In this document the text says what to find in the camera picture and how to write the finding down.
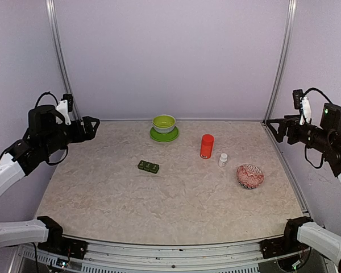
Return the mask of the green weekly pill organizer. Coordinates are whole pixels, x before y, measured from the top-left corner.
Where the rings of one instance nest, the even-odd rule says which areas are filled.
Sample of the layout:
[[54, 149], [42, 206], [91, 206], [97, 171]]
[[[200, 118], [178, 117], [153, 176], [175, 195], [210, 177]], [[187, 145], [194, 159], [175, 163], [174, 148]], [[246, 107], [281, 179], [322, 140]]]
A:
[[158, 164], [155, 164], [155, 163], [146, 162], [144, 160], [141, 160], [138, 164], [138, 169], [144, 170], [147, 172], [151, 172], [151, 173], [158, 173], [160, 166]]

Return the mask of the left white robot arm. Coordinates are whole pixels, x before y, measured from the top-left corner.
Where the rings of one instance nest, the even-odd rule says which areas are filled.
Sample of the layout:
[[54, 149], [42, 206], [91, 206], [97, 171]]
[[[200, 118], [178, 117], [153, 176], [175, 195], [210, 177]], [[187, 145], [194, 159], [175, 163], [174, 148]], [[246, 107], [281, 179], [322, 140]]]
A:
[[[100, 121], [85, 116], [71, 120], [73, 96], [64, 94], [53, 105], [37, 102], [28, 112], [28, 128], [23, 138], [0, 155], [0, 197], [15, 183], [31, 174], [40, 164], [56, 166], [52, 154], [69, 150], [72, 143], [95, 138]], [[63, 228], [48, 216], [21, 222], [0, 222], [0, 248], [34, 243], [38, 248], [71, 255], [77, 246], [63, 236]]]

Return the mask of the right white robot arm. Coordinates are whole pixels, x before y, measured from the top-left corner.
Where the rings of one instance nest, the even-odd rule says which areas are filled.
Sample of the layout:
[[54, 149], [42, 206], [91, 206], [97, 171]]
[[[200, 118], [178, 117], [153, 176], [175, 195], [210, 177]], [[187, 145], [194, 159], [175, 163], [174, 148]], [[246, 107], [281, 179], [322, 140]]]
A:
[[[327, 100], [323, 106], [319, 126], [311, 122], [311, 107], [307, 95], [314, 91], [296, 89], [292, 92], [297, 115], [286, 115], [279, 119], [268, 119], [265, 124], [279, 143], [286, 140], [289, 145], [303, 143], [305, 149], [321, 153], [318, 168], [328, 163], [333, 175], [341, 183], [341, 106]], [[341, 272], [341, 236], [319, 226], [310, 217], [289, 219], [284, 235], [279, 240], [280, 250], [292, 252], [299, 246], [307, 246], [333, 262]]]

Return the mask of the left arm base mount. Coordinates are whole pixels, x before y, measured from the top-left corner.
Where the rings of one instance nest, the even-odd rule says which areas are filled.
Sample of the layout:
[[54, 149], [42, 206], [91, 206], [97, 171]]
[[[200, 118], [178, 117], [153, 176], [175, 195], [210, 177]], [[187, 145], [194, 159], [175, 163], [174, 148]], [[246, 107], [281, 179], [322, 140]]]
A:
[[57, 238], [49, 238], [46, 242], [38, 243], [38, 248], [68, 258], [84, 259], [88, 243], [83, 240], [60, 236]]

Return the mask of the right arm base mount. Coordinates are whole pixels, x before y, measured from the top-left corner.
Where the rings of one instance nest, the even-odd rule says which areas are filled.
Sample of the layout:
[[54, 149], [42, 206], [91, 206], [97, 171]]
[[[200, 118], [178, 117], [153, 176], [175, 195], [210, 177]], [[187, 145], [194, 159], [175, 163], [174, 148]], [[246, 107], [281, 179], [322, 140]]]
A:
[[296, 253], [308, 248], [308, 245], [277, 237], [272, 239], [264, 239], [260, 242], [260, 250], [264, 259], [279, 257], [291, 253]]

